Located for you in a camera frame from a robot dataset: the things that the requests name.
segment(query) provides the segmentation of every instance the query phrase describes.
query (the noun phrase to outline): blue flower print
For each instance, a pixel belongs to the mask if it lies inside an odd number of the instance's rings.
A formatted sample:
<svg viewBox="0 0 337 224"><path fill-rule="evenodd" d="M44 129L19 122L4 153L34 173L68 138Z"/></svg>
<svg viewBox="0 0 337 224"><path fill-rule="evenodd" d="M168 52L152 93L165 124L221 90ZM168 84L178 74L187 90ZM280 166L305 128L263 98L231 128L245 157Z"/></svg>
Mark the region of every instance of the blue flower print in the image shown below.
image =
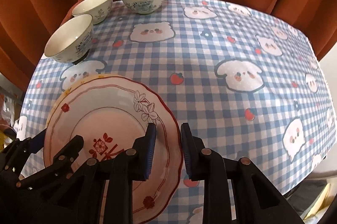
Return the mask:
<svg viewBox="0 0 337 224"><path fill-rule="evenodd" d="M213 35L210 30L203 30L200 35L205 37L207 40L213 39Z"/></svg>
<svg viewBox="0 0 337 224"><path fill-rule="evenodd" d="M299 103L296 100L294 101L294 108L296 111L299 111L301 109Z"/></svg>
<svg viewBox="0 0 337 224"><path fill-rule="evenodd" d="M242 23L240 21L238 21L237 19L234 19L233 23L239 27L242 27Z"/></svg>
<svg viewBox="0 0 337 224"><path fill-rule="evenodd" d="M32 109L32 107L33 107L33 101L29 100L26 109L29 111Z"/></svg>
<svg viewBox="0 0 337 224"><path fill-rule="evenodd" d="M117 22L127 20L127 17L126 16L119 16L119 17L116 18L116 20L117 20Z"/></svg>

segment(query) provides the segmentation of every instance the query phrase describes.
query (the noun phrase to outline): blue checkered tablecloth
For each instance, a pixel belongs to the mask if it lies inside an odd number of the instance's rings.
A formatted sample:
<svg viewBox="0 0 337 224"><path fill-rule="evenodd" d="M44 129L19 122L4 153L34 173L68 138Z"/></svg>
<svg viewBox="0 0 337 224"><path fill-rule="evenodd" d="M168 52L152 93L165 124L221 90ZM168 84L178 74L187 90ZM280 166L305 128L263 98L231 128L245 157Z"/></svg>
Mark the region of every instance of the blue checkered tablecloth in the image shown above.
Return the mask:
<svg viewBox="0 0 337 224"><path fill-rule="evenodd" d="M218 0L166 0L138 15L118 1L94 31L97 39L77 66L40 60L21 112L26 137L45 128L53 103L86 72L147 85L206 147L249 157L283 194L336 141L336 114L311 44L275 17ZM42 168L40 151L23 175ZM201 223L203 191L183 166L178 190L151 223Z"/></svg>

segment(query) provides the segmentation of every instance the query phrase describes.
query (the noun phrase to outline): white plate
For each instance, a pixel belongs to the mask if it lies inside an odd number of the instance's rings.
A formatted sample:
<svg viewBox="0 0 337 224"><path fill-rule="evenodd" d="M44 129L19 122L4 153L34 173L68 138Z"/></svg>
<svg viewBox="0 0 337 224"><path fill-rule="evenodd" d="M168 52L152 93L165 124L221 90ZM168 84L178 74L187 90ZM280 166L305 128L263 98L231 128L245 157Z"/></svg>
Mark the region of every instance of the white plate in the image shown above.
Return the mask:
<svg viewBox="0 0 337 224"><path fill-rule="evenodd" d="M49 166L75 135L84 138L84 147L72 165L74 171L90 157L114 158L145 135L148 122L157 125L151 175L146 182L133 184L134 223L148 222L166 208L178 187L182 150L176 119L145 85L113 75L87 77L72 85L49 114L44 164Z"/></svg>

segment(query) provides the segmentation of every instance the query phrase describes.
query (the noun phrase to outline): cartoon animal print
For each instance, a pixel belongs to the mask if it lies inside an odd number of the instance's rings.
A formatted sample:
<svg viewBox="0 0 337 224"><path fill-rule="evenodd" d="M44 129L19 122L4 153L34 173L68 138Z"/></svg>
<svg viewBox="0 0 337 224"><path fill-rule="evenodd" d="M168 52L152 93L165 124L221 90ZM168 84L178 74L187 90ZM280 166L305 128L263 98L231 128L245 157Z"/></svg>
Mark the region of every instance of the cartoon animal print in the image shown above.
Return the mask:
<svg viewBox="0 0 337 224"><path fill-rule="evenodd" d="M155 42L163 41L175 36L169 22L136 24L130 35L131 41Z"/></svg>
<svg viewBox="0 0 337 224"><path fill-rule="evenodd" d="M213 13L206 7L185 7L184 13L185 16L187 16L188 18L194 19L206 19L217 16L215 13Z"/></svg>
<svg viewBox="0 0 337 224"><path fill-rule="evenodd" d="M188 217L186 224L202 224L203 223L203 206L195 208Z"/></svg>
<svg viewBox="0 0 337 224"><path fill-rule="evenodd" d="M243 16L250 16L251 13L248 11L246 7L243 7L241 5L237 5L234 3L228 4L228 10L235 12L237 14L243 15Z"/></svg>
<svg viewBox="0 0 337 224"><path fill-rule="evenodd" d="M265 85L260 67L247 60L221 61L214 72L217 77L225 79L228 89L235 92L256 92Z"/></svg>
<svg viewBox="0 0 337 224"><path fill-rule="evenodd" d="M271 29L273 30L274 34L280 38L280 39L287 39L288 36L286 33L284 33L283 31L281 31L279 28L277 27L271 27Z"/></svg>
<svg viewBox="0 0 337 224"><path fill-rule="evenodd" d="M106 64L98 60L88 60L77 65L70 66L64 70L60 76L62 82L61 89L65 91L74 82L84 79L94 74L100 74L106 67Z"/></svg>
<svg viewBox="0 0 337 224"><path fill-rule="evenodd" d="M298 31L291 25L288 24L289 31L296 37L298 37Z"/></svg>
<svg viewBox="0 0 337 224"><path fill-rule="evenodd" d="M314 70L316 70L318 68L317 60L313 56L311 56L311 55L308 56L308 60L309 60L311 68L313 68Z"/></svg>
<svg viewBox="0 0 337 224"><path fill-rule="evenodd" d="M261 48L266 53L279 57L282 55L282 51L277 46L276 42L271 38L259 37L257 36L257 40L260 43Z"/></svg>
<svg viewBox="0 0 337 224"><path fill-rule="evenodd" d="M322 156L321 154L315 154L312 156L312 163L311 163L311 171L312 172L314 170L314 168L317 167L317 165L322 161Z"/></svg>
<svg viewBox="0 0 337 224"><path fill-rule="evenodd" d="M16 137L20 140L26 139L26 128L27 128L27 117L20 116L19 118L19 126L17 130Z"/></svg>
<svg viewBox="0 0 337 224"><path fill-rule="evenodd" d="M312 91L313 93L317 92L317 82L312 74L305 75L305 82L306 84L308 84L310 91Z"/></svg>
<svg viewBox="0 0 337 224"><path fill-rule="evenodd" d="M331 129L332 123L334 122L334 115L331 108L328 108L326 111L326 123L328 124L329 130Z"/></svg>
<svg viewBox="0 0 337 224"><path fill-rule="evenodd" d="M283 135L283 145L291 162L294 160L295 155L300 151L304 144L305 138L303 124L297 117L287 125Z"/></svg>

